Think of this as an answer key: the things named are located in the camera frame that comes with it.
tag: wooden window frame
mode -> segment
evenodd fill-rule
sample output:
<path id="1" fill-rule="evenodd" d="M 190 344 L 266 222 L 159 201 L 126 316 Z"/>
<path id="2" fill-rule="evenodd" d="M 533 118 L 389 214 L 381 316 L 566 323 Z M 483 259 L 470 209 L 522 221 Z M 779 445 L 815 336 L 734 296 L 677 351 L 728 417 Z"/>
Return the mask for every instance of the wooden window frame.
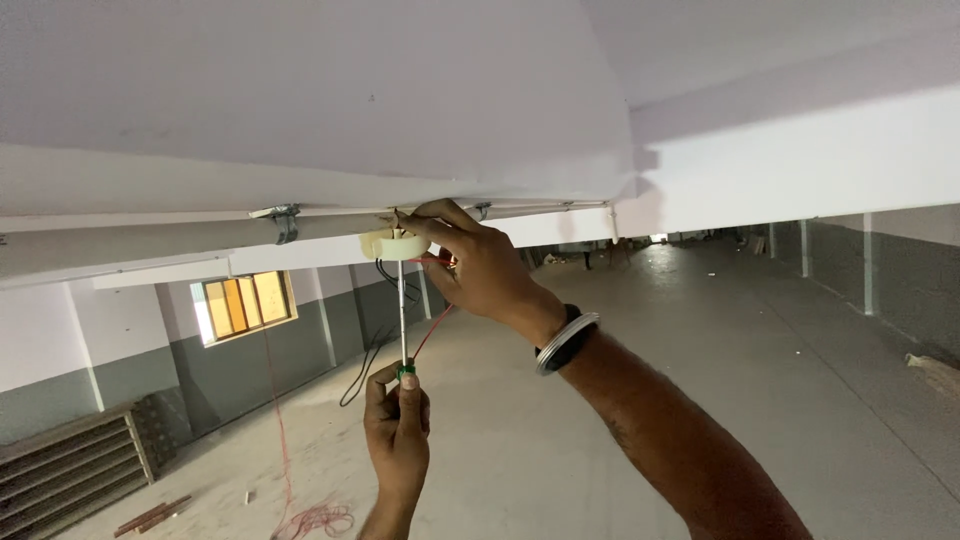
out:
<path id="1" fill-rule="evenodd" d="M 283 270 L 274 270 L 272 272 L 276 274 L 276 278 L 279 281 L 280 294 L 283 295 L 283 307 L 286 310 L 287 314 L 285 317 L 274 319 L 270 322 L 263 321 L 263 309 L 260 307 L 260 292 L 256 288 L 256 280 L 253 278 L 253 276 L 257 274 L 270 274 L 271 272 L 256 272 L 255 274 L 244 274 L 243 276 L 235 276 L 233 278 L 220 278 L 218 280 L 208 280 L 206 282 L 200 282 L 200 286 L 201 286 L 200 289 L 204 292 L 204 303 L 206 304 L 206 316 L 210 318 L 210 326 L 211 328 L 213 328 L 213 340 L 207 342 L 205 345 L 213 345 L 216 343 L 220 343 L 222 341 L 227 341 L 229 339 L 233 339 L 234 337 L 244 335 L 245 333 L 259 331 L 264 328 L 268 328 L 273 325 L 278 325 L 280 323 L 290 321 L 295 318 L 296 316 L 295 312 L 292 309 L 290 309 L 290 295 L 288 293 L 290 285 L 287 282 L 287 273 Z M 207 296 L 206 286 L 212 283 L 231 282 L 231 281 L 235 281 L 237 279 L 243 279 L 243 278 L 251 279 L 251 282 L 253 285 L 253 297 L 256 300 L 256 312 L 260 315 L 260 324 L 253 327 L 250 326 L 250 319 L 247 318 L 247 306 L 244 302 L 243 294 L 240 294 L 240 312 L 243 314 L 243 320 L 247 324 L 247 327 L 241 331 L 235 331 L 234 333 L 229 333 L 224 336 L 218 336 L 216 327 L 213 324 L 213 308 L 210 307 L 210 298 L 209 296 Z"/>

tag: person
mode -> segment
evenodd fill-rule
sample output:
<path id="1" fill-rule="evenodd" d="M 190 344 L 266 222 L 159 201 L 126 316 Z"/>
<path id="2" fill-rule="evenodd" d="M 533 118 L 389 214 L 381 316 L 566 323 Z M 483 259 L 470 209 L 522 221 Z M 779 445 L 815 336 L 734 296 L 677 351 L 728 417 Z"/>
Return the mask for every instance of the person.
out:
<path id="1" fill-rule="evenodd" d="M 510 238 L 452 201 L 426 203 L 398 226 L 440 244 L 454 271 L 424 272 L 453 305 L 503 323 L 538 348 L 567 322 L 564 304 L 530 277 Z M 405 540 L 430 460 L 429 399 L 399 362 L 370 376 L 364 427 L 379 482 L 358 539 Z M 793 507 L 736 439 L 667 377 L 599 329 L 560 376 L 594 408 L 636 469 L 684 519 L 693 540 L 812 540 Z"/>

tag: hand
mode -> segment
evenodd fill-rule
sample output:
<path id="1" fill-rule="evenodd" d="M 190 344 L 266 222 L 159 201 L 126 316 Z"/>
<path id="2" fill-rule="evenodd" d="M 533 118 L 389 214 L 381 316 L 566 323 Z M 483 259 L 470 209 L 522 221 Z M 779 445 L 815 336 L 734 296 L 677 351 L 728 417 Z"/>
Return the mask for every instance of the hand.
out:
<path id="1" fill-rule="evenodd" d="M 402 229 L 456 257 L 452 272 L 438 262 L 423 264 L 430 281 L 454 306 L 509 325 L 537 347 L 566 324 L 564 304 L 530 278 L 505 233 L 480 225 L 449 199 L 420 205 L 413 215 L 398 211 L 396 217 Z"/>
<path id="2" fill-rule="evenodd" d="M 400 384 L 387 392 L 387 384 L 396 380 L 399 366 L 398 360 L 367 379 L 363 424 L 367 449 L 380 483 L 378 503 L 410 506 L 412 514 L 430 462 L 426 442 L 430 433 L 430 398 L 412 373 L 403 374 Z"/>

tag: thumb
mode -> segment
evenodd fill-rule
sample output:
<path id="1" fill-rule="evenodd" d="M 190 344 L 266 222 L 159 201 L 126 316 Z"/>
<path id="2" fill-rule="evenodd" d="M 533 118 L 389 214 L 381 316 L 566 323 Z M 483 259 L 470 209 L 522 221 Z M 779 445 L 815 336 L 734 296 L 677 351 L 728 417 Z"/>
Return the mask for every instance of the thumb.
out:
<path id="1" fill-rule="evenodd" d="M 422 431 L 420 427 L 420 379 L 413 373 L 404 373 L 400 378 L 400 424 L 397 429 L 405 433 Z"/>

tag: concrete floor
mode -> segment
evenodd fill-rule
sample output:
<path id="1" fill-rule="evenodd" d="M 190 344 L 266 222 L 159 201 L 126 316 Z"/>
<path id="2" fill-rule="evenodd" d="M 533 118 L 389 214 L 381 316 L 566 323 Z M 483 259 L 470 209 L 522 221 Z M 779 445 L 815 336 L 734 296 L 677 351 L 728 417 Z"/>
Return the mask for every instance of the concrete floor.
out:
<path id="1" fill-rule="evenodd" d="M 598 259 L 590 273 L 575 263 L 550 265 L 537 277 L 565 301 L 600 312 L 606 331 L 730 430 L 817 538 L 960 537 L 960 406 L 904 365 L 915 345 L 816 283 L 730 243 L 652 246 L 633 261 L 611 270 Z M 415 328 L 414 343 L 427 327 Z M 396 345 L 384 348 L 374 369 L 396 357 Z M 282 402 L 295 511 L 335 494 L 358 522 L 346 537 L 376 490 L 362 396 L 337 406 L 357 366 Z M 432 461 L 412 537 L 687 538 L 586 403 L 559 377 L 536 376 L 532 347 L 507 329 L 454 311 L 419 368 L 433 401 Z M 193 502 L 145 538 L 269 537 L 284 503 L 271 409 L 181 456 L 157 484 L 61 538 L 108 537 L 139 512 L 186 493 Z M 247 490 L 256 497 L 244 506 Z"/>

